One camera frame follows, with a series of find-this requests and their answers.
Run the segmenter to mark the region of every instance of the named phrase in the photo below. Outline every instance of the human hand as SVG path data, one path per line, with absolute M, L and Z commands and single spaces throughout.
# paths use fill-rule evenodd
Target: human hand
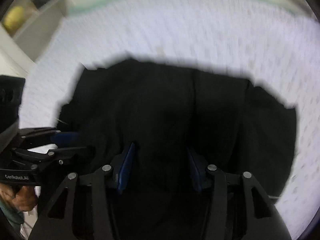
M 35 187 L 30 186 L 23 186 L 15 194 L 10 186 L 0 183 L 0 197 L 8 206 L 18 211 L 31 211 L 38 202 Z

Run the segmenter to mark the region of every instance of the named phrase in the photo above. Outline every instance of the yellow object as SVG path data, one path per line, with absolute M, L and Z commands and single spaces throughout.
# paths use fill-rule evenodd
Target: yellow object
M 25 12 L 22 6 L 13 7 L 4 17 L 2 24 L 9 33 L 16 32 L 25 22 Z

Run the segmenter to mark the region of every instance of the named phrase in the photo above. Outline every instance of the white patterned surface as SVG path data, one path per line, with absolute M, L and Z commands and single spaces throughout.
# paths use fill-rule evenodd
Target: white patterned surface
M 20 126 L 55 124 L 80 63 L 112 61 L 125 52 L 251 73 L 297 105 L 296 158 L 276 204 L 296 239 L 320 205 L 319 51 L 318 23 L 257 0 L 117 0 L 62 23 L 27 79 Z

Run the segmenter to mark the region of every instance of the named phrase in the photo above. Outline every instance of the metal bolt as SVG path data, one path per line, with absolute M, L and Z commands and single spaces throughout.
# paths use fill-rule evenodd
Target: metal bolt
M 110 170 L 111 170 L 111 166 L 110 166 L 110 165 L 104 165 L 104 166 L 102 167 L 102 170 L 103 170 L 103 171 L 110 171 Z
M 209 171 L 216 171 L 217 170 L 217 166 L 213 165 L 213 164 L 210 164 L 210 165 L 208 165 L 208 170 Z
M 69 175 L 68 175 L 68 179 L 74 179 L 75 177 L 77 176 L 77 174 L 76 173 L 70 173 Z
M 250 179 L 252 175 L 251 175 L 250 172 L 245 171 L 245 172 L 243 173 L 243 176 L 244 176 L 245 178 L 247 178 L 247 179 Z

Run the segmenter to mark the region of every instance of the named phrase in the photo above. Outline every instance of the black cloth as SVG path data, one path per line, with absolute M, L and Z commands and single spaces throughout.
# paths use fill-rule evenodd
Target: black cloth
M 187 146 L 226 172 L 254 174 L 279 196 L 296 138 L 286 109 L 243 78 L 128 59 L 84 70 L 58 129 L 96 149 L 95 171 L 131 142 L 138 146 L 128 189 L 115 200 L 121 239 L 199 239 L 208 199 L 192 191 Z

